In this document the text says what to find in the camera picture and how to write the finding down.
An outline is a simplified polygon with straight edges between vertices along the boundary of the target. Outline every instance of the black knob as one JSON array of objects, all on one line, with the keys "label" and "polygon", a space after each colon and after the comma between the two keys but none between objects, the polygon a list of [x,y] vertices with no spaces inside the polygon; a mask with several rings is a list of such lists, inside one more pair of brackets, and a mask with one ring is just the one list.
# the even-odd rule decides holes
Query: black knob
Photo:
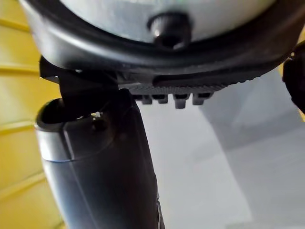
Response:
[{"label": "black knob", "polygon": [[192,27],[187,15],[164,13],[153,17],[149,28],[154,44],[162,50],[178,51],[186,48],[192,36]]}]

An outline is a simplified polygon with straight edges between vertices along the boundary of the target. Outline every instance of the yellow wall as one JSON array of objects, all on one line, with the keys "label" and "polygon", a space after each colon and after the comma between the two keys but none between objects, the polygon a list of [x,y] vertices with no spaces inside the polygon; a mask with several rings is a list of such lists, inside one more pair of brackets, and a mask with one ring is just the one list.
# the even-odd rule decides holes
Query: yellow wall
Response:
[{"label": "yellow wall", "polygon": [[47,185],[33,129],[40,107],[59,97],[39,78],[39,53],[16,0],[0,0],[0,228],[62,224]]}]

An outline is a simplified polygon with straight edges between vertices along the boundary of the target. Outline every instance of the bolt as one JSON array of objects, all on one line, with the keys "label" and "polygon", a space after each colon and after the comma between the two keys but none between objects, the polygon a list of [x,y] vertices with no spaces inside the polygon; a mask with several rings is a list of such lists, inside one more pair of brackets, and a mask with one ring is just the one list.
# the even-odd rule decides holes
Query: bolt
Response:
[{"label": "bolt", "polygon": [[149,22],[154,44],[166,51],[186,48],[192,36],[188,16],[182,13],[165,13],[152,18]]}]

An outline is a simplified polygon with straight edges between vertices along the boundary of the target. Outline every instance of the gray floor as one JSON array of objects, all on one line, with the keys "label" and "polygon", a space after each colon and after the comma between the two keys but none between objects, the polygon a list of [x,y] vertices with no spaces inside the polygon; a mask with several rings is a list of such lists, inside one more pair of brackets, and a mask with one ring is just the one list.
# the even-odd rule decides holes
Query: gray floor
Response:
[{"label": "gray floor", "polygon": [[305,126],[277,70],[140,109],[167,229],[305,228]]}]

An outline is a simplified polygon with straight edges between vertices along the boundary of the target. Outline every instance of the black bracket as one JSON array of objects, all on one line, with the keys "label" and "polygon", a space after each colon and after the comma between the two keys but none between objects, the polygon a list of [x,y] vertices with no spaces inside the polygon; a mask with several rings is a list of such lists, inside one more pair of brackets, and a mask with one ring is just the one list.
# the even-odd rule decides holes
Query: black bracket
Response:
[{"label": "black bracket", "polygon": [[118,91],[115,75],[106,71],[66,70],[41,57],[40,73],[42,78],[59,84],[66,121],[102,111]]},{"label": "black bracket", "polygon": [[305,42],[298,44],[285,61],[283,81],[291,100],[305,113]]}]

